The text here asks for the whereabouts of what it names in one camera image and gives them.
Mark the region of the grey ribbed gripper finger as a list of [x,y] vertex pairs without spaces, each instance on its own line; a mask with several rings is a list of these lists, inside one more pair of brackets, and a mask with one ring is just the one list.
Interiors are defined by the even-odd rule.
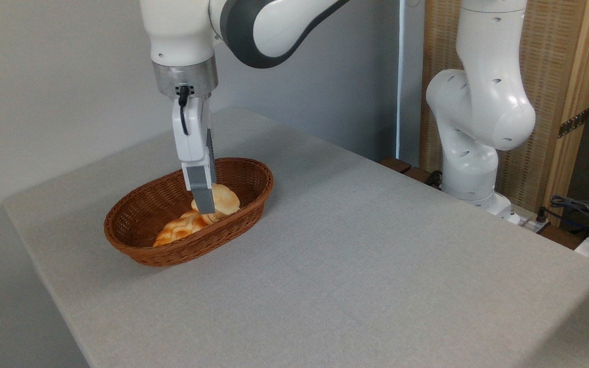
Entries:
[[216,182],[214,162],[194,165],[193,162],[182,162],[183,177],[186,188],[192,193],[195,205],[201,214],[212,214],[215,210],[213,184]]

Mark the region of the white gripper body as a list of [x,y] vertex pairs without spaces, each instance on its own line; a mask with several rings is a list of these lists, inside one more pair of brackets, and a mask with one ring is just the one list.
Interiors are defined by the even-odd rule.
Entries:
[[174,100],[172,124],[177,155],[189,165],[203,165],[213,159],[208,139],[211,123],[208,96],[191,97],[184,106]]

